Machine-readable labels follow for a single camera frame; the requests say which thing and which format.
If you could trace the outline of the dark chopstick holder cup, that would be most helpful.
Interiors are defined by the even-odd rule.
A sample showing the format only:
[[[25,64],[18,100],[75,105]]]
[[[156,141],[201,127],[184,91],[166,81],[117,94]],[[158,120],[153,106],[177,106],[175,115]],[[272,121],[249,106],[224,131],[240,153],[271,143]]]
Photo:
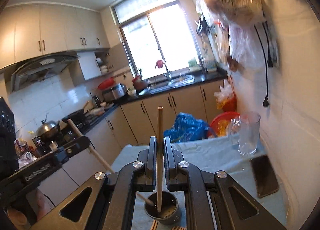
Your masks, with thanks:
[[[178,200],[170,192],[162,192],[161,211],[158,212],[157,192],[152,193],[148,199],[153,202],[153,206],[145,203],[144,210],[147,215],[163,225],[174,225],[181,219],[182,212]]]

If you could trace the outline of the red bin with bags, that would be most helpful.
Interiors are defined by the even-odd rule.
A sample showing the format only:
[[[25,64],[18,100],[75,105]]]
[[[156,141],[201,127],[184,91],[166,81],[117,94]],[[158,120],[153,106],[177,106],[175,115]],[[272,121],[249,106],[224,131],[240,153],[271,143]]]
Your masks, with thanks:
[[[237,110],[237,98],[233,87],[227,79],[223,80],[223,85],[219,86],[220,91],[215,92],[216,107],[223,112],[235,112]]]

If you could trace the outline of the clear glass mug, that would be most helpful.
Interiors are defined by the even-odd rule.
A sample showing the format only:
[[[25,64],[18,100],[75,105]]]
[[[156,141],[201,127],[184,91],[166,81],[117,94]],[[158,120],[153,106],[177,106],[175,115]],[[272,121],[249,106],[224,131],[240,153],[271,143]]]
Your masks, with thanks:
[[[261,116],[256,112],[246,112],[231,119],[227,136],[233,145],[238,146],[242,156],[256,152],[258,146]]]

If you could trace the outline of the steel pot with lid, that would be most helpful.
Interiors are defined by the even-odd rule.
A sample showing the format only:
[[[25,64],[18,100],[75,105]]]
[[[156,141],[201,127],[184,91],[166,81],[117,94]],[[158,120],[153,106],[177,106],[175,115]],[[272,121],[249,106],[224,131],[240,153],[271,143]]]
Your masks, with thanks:
[[[55,137],[61,130],[60,120],[48,120],[48,114],[49,113],[47,113],[46,118],[41,121],[41,125],[36,131],[36,136],[39,137],[42,141],[46,141]]]

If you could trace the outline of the kitchen window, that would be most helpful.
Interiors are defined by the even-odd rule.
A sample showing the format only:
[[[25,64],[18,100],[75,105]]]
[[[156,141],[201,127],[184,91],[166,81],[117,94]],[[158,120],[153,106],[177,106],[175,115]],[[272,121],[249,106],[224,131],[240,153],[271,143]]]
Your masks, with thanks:
[[[136,75],[147,80],[201,68],[199,46],[179,0],[123,0],[112,10]]]

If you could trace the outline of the red plastic basin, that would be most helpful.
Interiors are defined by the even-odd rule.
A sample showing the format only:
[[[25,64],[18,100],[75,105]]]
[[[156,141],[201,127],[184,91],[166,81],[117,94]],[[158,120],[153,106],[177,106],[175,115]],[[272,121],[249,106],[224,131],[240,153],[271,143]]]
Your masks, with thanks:
[[[207,132],[207,137],[223,137],[227,135],[228,126],[231,124],[231,120],[239,117],[237,112],[225,112],[219,114],[210,123],[210,129]]]

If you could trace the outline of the black wok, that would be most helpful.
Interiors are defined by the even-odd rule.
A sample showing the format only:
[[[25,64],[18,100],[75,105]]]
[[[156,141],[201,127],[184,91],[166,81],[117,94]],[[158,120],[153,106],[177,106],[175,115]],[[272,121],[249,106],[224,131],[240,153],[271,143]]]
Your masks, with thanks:
[[[85,119],[85,113],[86,113],[85,112],[85,108],[88,106],[88,104],[89,104],[89,101],[87,101],[84,104],[82,109],[79,109],[79,110],[77,110],[77,111],[65,116],[64,118],[62,118],[62,121],[64,123],[68,123],[68,120],[71,119],[75,124],[83,122],[84,119]]]

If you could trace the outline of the blue plastic bag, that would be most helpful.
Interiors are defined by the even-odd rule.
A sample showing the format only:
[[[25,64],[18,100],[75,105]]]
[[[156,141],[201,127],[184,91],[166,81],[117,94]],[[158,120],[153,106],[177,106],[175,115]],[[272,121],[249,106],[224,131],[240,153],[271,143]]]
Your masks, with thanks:
[[[173,126],[165,130],[164,137],[169,137],[171,143],[191,142],[207,138],[209,125],[191,114],[179,113]]]

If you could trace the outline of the upper kitchen cabinets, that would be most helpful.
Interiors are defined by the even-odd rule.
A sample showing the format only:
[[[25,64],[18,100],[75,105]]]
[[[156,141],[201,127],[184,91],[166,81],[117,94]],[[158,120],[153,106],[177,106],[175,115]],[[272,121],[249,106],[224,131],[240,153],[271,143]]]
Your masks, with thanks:
[[[1,13],[1,68],[47,54],[109,46],[95,11],[43,4],[12,6]]]

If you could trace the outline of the black smartphone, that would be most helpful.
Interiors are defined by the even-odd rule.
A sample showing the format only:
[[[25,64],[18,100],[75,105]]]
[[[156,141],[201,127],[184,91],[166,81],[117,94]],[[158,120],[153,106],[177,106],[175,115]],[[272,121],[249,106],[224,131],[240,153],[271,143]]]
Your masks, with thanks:
[[[258,197],[263,198],[276,193],[279,190],[279,184],[268,156],[262,155],[252,158],[250,164]]]

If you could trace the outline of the white hanging plastic bag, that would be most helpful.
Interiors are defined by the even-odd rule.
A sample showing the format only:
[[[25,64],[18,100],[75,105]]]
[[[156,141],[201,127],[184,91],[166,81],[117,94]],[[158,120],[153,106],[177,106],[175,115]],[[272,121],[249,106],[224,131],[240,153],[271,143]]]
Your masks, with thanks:
[[[253,27],[221,27],[216,30],[215,39],[218,62],[230,69],[259,71],[265,66],[262,44]]]

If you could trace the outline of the range hood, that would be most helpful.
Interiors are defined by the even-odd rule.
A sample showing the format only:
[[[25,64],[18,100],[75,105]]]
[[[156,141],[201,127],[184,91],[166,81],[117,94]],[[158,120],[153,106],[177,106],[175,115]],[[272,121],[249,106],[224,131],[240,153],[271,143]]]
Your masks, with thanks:
[[[30,84],[53,77],[77,59],[76,55],[57,54],[28,61],[11,74],[11,91],[16,92]]]

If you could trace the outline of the silver rice cooker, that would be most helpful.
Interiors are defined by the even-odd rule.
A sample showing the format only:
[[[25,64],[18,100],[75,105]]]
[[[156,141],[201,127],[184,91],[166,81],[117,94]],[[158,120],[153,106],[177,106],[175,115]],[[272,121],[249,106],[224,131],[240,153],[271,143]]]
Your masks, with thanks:
[[[118,100],[127,94],[127,87],[124,84],[118,83],[115,86],[109,87],[102,91],[102,96],[105,102]]]

